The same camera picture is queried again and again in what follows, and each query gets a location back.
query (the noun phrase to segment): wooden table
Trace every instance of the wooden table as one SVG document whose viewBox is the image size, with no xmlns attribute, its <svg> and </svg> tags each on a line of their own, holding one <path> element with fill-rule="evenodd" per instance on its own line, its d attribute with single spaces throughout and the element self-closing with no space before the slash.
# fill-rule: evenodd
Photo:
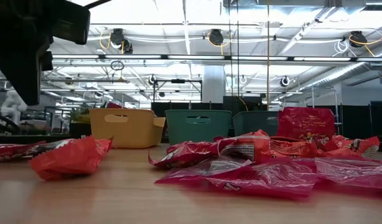
<svg viewBox="0 0 382 224">
<path fill-rule="evenodd" d="M 159 159 L 162 148 L 151 149 Z M 41 181 L 27 162 L 0 163 L 0 223 L 382 223 L 382 198 L 315 191 L 306 202 L 155 185 L 147 150 L 112 150 L 97 173 Z"/>
</svg>

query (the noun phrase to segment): plastic basket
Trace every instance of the plastic basket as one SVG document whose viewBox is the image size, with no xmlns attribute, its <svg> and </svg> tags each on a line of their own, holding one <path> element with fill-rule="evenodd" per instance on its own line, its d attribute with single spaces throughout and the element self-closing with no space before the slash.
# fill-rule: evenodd
<svg viewBox="0 0 382 224">
<path fill-rule="evenodd" d="M 169 143 L 213 142 L 214 137 L 228 137 L 231 116 L 231 111 L 167 110 Z"/>
<path fill-rule="evenodd" d="M 233 118 L 235 136 L 262 129 L 269 136 L 275 136 L 278 128 L 278 111 L 245 111 Z"/>
<path fill-rule="evenodd" d="M 143 149 L 161 142 L 165 118 L 151 110 L 91 109 L 91 133 L 96 139 L 113 139 L 113 147 Z"/>
</svg>

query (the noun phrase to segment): teal basket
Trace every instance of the teal basket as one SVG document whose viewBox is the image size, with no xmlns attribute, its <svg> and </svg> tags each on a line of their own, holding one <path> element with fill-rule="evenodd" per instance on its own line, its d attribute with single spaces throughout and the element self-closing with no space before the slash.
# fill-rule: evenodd
<svg viewBox="0 0 382 224">
<path fill-rule="evenodd" d="M 231 111 L 220 110 L 167 110 L 166 121 L 169 143 L 184 141 L 213 142 L 217 136 L 228 137 Z"/>
<path fill-rule="evenodd" d="M 277 111 L 245 111 L 233 118 L 235 136 L 262 129 L 269 136 L 275 136 L 278 128 Z"/>
</svg>

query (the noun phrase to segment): yellow basket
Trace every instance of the yellow basket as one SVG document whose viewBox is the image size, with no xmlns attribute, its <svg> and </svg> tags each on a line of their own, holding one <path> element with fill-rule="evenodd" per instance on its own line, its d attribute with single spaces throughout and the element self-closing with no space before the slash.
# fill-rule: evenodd
<svg viewBox="0 0 382 224">
<path fill-rule="evenodd" d="M 161 142 L 166 118 L 151 110 L 90 109 L 91 133 L 95 139 L 114 137 L 113 147 L 145 149 Z"/>
</svg>

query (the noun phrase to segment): white robot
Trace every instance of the white robot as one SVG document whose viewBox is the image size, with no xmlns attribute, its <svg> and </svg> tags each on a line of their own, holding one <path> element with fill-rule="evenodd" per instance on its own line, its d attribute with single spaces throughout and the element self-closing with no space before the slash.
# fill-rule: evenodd
<svg viewBox="0 0 382 224">
<path fill-rule="evenodd" d="M 17 91 L 11 87 L 7 92 L 6 100 L 1 106 L 1 115 L 11 115 L 12 122 L 18 125 L 21 118 L 21 111 L 25 111 L 27 107 L 28 106 L 18 95 Z"/>
</svg>

